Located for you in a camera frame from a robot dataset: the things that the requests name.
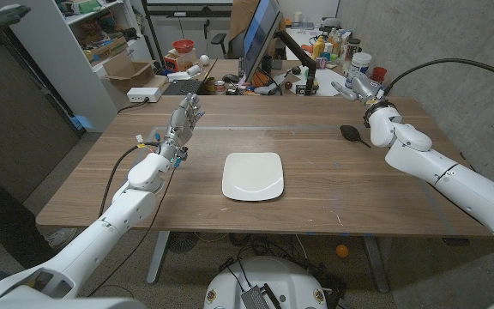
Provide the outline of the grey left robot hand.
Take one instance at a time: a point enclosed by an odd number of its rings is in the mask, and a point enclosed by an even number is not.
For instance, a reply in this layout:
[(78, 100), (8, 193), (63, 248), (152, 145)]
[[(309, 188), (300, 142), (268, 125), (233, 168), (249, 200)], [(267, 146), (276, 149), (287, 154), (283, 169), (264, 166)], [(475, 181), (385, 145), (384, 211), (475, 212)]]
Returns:
[(160, 144), (160, 155), (172, 161), (190, 140), (197, 121), (204, 115), (197, 94), (188, 93), (173, 111), (170, 123)]

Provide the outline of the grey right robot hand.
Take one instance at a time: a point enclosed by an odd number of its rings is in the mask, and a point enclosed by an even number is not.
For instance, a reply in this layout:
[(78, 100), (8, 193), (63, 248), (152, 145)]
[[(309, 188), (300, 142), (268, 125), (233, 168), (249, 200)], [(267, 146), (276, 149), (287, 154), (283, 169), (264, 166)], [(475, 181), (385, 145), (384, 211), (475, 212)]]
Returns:
[(361, 72), (351, 72), (345, 82), (332, 81), (331, 85), (344, 99), (364, 105), (376, 104), (384, 96), (383, 86)]

